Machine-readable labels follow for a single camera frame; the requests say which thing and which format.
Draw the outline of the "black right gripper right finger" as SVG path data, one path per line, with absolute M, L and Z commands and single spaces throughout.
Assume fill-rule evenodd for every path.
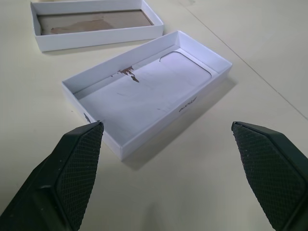
M 234 121 L 247 181 L 275 231 L 308 231 L 308 158 L 282 133 Z

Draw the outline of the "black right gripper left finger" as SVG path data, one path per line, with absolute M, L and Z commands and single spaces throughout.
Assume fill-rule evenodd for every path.
M 100 121 L 64 134 L 0 215 L 0 231 L 79 231 L 96 179 Z

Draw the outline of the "white phone box lid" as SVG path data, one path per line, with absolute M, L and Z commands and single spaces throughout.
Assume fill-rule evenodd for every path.
M 226 77 L 231 62 L 176 31 L 62 82 L 85 119 L 104 125 L 121 160 L 159 134 Z

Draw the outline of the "white box base brown insert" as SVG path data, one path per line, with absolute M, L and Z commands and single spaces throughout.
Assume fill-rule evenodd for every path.
M 71 0 L 30 3 L 41 52 L 162 36 L 164 23 L 145 0 Z

